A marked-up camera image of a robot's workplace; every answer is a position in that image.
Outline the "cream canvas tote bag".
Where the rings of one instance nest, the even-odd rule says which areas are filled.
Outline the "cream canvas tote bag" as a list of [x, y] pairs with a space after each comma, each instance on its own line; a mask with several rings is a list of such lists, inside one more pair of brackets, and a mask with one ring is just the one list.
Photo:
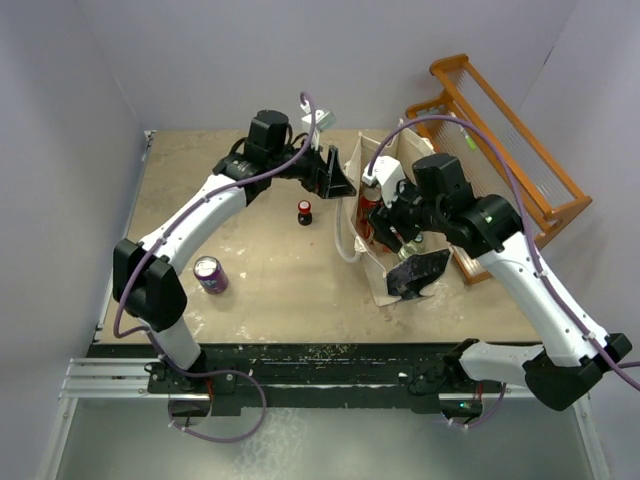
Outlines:
[[366, 244], [358, 232], [358, 221], [366, 219], [360, 207], [364, 185], [361, 177], [379, 142], [364, 133], [358, 134], [353, 153], [343, 166], [343, 172], [357, 191], [355, 197], [340, 199], [335, 211], [334, 242], [342, 259], [363, 267], [366, 283], [378, 306], [401, 301], [433, 298], [436, 282], [444, 274], [452, 257], [450, 248], [441, 234], [426, 232], [425, 253], [406, 260], [389, 251], [383, 244]]

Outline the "red cola can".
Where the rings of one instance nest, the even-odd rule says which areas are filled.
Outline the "red cola can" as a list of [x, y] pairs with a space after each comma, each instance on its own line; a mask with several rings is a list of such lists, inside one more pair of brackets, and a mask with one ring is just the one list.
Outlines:
[[363, 211], [370, 211], [381, 201], [382, 195], [378, 187], [364, 186], [360, 197], [360, 207]]

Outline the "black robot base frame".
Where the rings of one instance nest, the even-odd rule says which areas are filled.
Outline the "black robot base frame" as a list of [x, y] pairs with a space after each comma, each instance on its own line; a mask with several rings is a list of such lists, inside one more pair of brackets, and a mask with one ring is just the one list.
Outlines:
[[231, 417], [246, 408], [402, 409], [476, 419], [496, 381], [466, 380], [452, 343], [205, 344], [210, 380], [183, 377], [149, 345], [97, 344], [90, 358], [136, 359], [143, 390], [179, 418]]

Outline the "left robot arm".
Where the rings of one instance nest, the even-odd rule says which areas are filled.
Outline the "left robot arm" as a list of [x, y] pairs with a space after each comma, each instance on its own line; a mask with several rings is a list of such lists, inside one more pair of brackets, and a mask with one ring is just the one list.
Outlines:
[[113, 250], [112, 295], [118, 317], [139, 320], [139, 330], [173, 364], [171, 381], [184, 392], [202, 387], [204, 354], [184, 320], [187, 296], [180, 275], [187, 262], [227, 220], [249, 206], [273, 179], [294, 179], [322, 199], [353, 197], [356, 189], [342, 171], [336, 146], [322, 149], [321, 133], [335, 122], [329, 110], [302, 105], [302, 145], [288, 117], [261, 110], [246, 136], [217, 162], [203, 186], [172, 217], [134, 242]]

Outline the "clear bottle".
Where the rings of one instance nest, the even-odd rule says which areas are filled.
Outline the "clear bottle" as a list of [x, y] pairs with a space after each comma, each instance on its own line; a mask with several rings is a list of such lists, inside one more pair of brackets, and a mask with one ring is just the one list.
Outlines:
[[398, 252], [398, 256], [402, 260], [406, 260], [413, 255], [422, 255], [425, 253], [424, 237], [419, 234], [413, 240], [404, 244]]

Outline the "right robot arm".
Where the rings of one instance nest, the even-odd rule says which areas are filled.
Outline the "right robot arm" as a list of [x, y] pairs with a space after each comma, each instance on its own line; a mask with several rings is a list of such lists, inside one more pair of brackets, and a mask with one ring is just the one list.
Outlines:
[[631, 342], [580, 309], [528, 243], [512, 204], [476, 196], [456, 157], [432, 154], [412, 171], [407, 178], [398, 160], [379, 156], [363, 172], [363, 183], [381, 193], [369, 213], [376, 240], [397, 252], [422, 232], [444, 235], [502, 284], [541, 338], [529, 347], [466, 340], [449, 356], [446, 383], [456, 391], [478, 381], [514, 384], [552, 410], [567, 409], [619, 364]]

